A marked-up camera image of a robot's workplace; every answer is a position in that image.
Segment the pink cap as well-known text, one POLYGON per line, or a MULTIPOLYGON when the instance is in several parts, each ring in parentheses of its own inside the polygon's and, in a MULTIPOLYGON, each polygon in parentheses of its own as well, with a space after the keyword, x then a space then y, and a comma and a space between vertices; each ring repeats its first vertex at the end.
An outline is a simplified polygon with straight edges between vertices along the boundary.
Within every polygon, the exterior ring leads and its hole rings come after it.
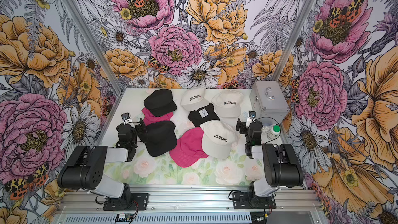
POLYGON ((149 125, 160 121, 170 121, 171 118, 173 117, 173 112, 163 115, 161 117, 156 117, 146 108, 142 109, 142 113, 144 114, 143 121, 145 125, 149 125))
POLYGON ((199 159, 208 158, 208 154, 202 148, 203 135, 203 130, 198 127, 186 131, 177 140, 176 147, 169 153, 179 167, 188 168, 199 159))

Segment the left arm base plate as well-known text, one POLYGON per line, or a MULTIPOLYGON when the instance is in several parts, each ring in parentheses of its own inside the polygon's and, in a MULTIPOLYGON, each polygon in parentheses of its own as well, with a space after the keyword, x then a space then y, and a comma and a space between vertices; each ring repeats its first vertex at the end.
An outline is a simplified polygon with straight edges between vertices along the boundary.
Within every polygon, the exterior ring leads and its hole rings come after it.
POLYGON ((104 211, 145 211, 148 204, 148 193, 130 194, 126 199, 106 199, 104 211))

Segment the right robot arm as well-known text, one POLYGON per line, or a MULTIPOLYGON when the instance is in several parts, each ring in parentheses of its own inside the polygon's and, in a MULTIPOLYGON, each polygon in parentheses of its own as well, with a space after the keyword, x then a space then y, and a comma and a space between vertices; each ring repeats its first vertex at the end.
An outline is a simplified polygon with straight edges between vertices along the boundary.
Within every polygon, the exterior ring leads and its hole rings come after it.
POLYGON ((236 130, 245 136, 245 154, 250 159, 263 161, 264 175, 254 180, 246 192, 232 193, 234 209, 276 208, 275 194, 281 187, 301 186, 304 174, 291 144, 272 144, 275 138, 262 141, 261 121, 236 122, 236 130))

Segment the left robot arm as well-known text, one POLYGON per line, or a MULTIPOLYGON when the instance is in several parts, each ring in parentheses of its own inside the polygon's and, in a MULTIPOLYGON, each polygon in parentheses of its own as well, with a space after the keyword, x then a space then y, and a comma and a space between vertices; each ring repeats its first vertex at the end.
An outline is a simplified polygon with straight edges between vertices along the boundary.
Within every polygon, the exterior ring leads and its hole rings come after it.
POLYGON ((117 126, 118 142, 115 147, 77 146, 59 173, 58 186, 71 190, 86 190, 105 198, 104 205, 116 210, 128 210, 139 204, 126 183, 116 181, 104 174, 105 164, 131 162, 137 150, 137 138, 146 131, 142 120, 123 122, 117 126))

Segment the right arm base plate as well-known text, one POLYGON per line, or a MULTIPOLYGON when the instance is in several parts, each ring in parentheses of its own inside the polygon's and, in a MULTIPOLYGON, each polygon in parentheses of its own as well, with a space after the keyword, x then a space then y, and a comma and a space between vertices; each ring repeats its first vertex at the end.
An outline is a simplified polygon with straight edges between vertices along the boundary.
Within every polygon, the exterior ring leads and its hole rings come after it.
POLYGON ((242 191, 231 191, 229 200, 233 202, 234 209, 276 209, 273 197, 258 197, 242 191))

